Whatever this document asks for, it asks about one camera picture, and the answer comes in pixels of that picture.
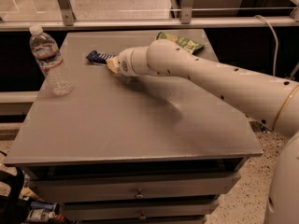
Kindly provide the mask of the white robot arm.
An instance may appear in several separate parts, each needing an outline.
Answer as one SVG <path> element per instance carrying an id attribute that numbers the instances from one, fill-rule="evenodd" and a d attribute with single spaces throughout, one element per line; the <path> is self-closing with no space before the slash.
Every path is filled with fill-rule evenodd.
<path id="1" fill-rule="evenodd" d="M 172 76 L 190 82 L 289 139 L 273 173 L 264 224 L 299 224 L 299 83 L 196 57 L 158 39 L 125 49 L 107 67 L 126 77 Z"/>

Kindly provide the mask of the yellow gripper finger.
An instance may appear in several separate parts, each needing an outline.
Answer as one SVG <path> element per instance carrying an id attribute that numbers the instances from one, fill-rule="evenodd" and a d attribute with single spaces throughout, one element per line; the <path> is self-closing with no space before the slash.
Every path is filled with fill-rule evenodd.
<path id="1" fill-rule="evenodd" d="M 107 59 L 107 67 L 113 73 L 118 74 L 120 72 L 118 58 L 112 57 L 112 58 Z"/>

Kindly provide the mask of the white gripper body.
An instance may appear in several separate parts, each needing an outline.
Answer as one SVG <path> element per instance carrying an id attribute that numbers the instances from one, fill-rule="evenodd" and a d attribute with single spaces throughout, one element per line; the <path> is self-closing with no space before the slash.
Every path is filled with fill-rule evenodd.
<path id="1" fill-rule="evenodd" d="M 118 63 L 121 73 L 127 77 L 135 77 L 136 72 L 132 67 L 133 48 L 125 49 L 119 53 Z"/>

